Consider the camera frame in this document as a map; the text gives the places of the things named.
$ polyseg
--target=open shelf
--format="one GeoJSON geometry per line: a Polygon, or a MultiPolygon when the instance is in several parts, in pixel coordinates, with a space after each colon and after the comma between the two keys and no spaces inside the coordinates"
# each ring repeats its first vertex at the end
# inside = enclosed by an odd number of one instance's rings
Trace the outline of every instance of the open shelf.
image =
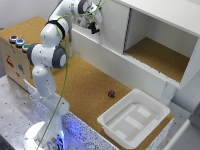
{"type": "Polygon", "coordinates": [[[190,60],[188,57],[147,37],[126,50],[125,53],[178,82],[181,82],[190,60]]]}
{"type": "Polygon", "coordinates": [[[194,76],[198,44],[197,36],[131,9],[124,53],[164,74],[166,81],[183,87],[194,76]]]}

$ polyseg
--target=green cable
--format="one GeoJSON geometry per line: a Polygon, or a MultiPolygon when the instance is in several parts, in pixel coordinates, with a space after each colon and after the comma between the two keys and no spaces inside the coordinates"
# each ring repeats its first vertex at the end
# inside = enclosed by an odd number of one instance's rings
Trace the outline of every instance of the green cable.
{"type": "MultiPolygon", "coordinates": [[[[106,2],[106,0],[104,0],[104,2],[103,2],[100,6],[98,6],[97,9],[96,9],[95,11],[93,11],[93,12],[95,12],[95,14],[93,15],[93,19],[94,19],[94,16],[96,15],[97,10],[99,10],[99,9],[104,5],[105,2],[106,2]]],[[[67,16],[86,16],[86,15],[92,14],[93,12],[87,13],[87,14],[82,14],[82,15],[64,15],[64,16],[59,17],[58,20],[60,20],[60,19],[63,18],[63,17],[67,17],[67,16]]],[[[61,35],[60,35],[60,32],[59,32],[59,30],[58,30],[57,25],[56,25],[56,30],[57,30],[57,32],[58,32],[60,38],[61,38],[61,42],[62,42],[62,44],[63,44],[63,46],[64,46],[65,54],[66,54],[66,56],[67,56],[67,53],[66,53],[66,45],[64,44],[64,42],[63,42],[63,40],[62,40],[62,37],[61,37],[61,35]]],[[[43,134],[43,136],[42,136],[42,139],[40,140],[40,142],[39,142],[38,147],[37,147],[36,150],[38,150],[39,146],[41,145],[41,143],[42,143],[42,141],[43,141],[43,139],[44,139],[44,136],[46,135],[46,132],[47,132],[47,130],[48,130],[50,124],[51,124],[51,121],[52,121],[52,119],[53,119],[53,117],[54,117],[54,115],[55,115],[55,113],[56,113],[56,111],[57,111],[57,109],[58,109],[58,106],[59,106],[59,104],[60,104],[60,101],[61,101],[61,99],[62,99],[62,97],[63,97],[64,90],[65,90],[65,86],[66,86],[66,81],[67,81],[67,72],[68,72],[68,56],[67,56],[67,62],[66,62],[65,81],[64,81],[64,85],[63,85],[63,89],[62,89],[62,93],[61,93],[60,99],[59,99],[59,101],[58,101],[58,104],[56,105],[56,108],[55,108],[55,110],[54,110],[54,112],[53,112],[53,115],[52,115],[52,117],[51,117],[51,119],[50,119],[50,121],[49,121],[49,123],[48,123],[48,125],[47,125],[47,128],[45,129],[45,132],[44,132],[44,134],[43,134]]]]}

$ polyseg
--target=cork surface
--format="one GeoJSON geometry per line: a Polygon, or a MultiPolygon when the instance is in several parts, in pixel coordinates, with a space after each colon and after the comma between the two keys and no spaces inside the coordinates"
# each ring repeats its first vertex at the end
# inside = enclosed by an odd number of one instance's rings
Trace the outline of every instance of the cork surface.
{"type": "Polygon", "coordinates": [[[149,38],[144,38],[125,53],[180,82],[189,58],[149,38]]]}
{"type": "MultiPolygon", "coordinates": [[[[51,69],[60,95],[66,69],[51,69]]],[[[109,138],[97,118],[131,91],[130,88],[111,78],[107,74],[93,67],[91,64],[73,55],[69,58],[67,84],[64,98],[70,104],[70,111],[87,123],[95,131],[112,142],[120,150],[125,150],[109,138]],[[115,91],[115,97],[108,97],[108,91],[115,91]]],[[[144,150],[158,136],[164,127],[173,119],[168,115],[161,124],[135,150],[144,150]]]]}

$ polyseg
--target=cardboard box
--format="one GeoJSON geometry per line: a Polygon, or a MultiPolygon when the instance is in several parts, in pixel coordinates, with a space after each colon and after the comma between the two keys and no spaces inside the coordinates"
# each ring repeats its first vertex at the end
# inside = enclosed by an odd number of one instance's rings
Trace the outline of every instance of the cardboard box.
{"type": "MultiPolygon", "coordinates": [[[[16,48],[15,44],[10,44],[9,37],[18,35],[19,38],[25,40],[26,44],[42,43],[40,33],[46,22],[40,17],[34,17],[0,31],[0,50],[6,74],[26,90],[28,89],[23,79],[29,81],[32,78],[33,66],[30,65],[27,55],[22,52],[22,49],[16,48]]],[[[68,34],[64,43],[66,49],[69,50],[68,34]]]]}

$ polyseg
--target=white tray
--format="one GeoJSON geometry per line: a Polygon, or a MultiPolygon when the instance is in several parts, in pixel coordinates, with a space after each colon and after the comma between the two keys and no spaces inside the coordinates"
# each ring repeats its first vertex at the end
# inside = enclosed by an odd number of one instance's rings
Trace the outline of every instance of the white tray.
{"type": "Polygon", "coordinates": [[[97,118],[105,133],[126,149],[136,148],[170,113],[139,89],[132,90],[97,118]]]}

